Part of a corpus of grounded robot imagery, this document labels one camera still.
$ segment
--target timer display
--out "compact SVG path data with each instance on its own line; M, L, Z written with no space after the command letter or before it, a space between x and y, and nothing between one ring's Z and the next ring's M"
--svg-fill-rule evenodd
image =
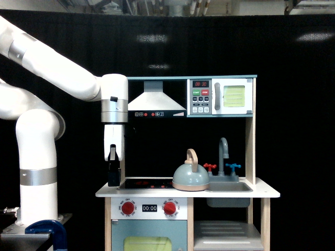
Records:
M208 80L193 81L193 88L208 88L208 87L209 87Z
M157 205L142 205L142 212L157 212Z

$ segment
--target kettle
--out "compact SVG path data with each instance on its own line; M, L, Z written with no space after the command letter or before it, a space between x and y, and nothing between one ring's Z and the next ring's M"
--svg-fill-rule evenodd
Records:
M202 191L209 187L208 173L198 165L198 157L193 149L187 150L185 164L174 172L172 186L184 191Z

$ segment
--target gray sink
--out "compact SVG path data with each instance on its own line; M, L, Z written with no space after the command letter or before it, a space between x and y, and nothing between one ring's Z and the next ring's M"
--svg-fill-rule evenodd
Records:
M208 192L252 192L253 190L243 182L212 181ZM207 198L207 204L212 208L246 208L250 205L250 198Z
M209 183L208 192L252 192L253 190L243 182L215 182Z

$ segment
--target green button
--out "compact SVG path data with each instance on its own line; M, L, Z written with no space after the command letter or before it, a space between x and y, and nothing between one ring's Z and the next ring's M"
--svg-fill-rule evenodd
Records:
M200 90L193 90L193 96L200 96Z

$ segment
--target range hood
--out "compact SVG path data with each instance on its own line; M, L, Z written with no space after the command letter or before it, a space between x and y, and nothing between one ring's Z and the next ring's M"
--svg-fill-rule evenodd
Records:
M186 117L186 109L163 92L162 81L144 81L144 92L128 104L130 117Z

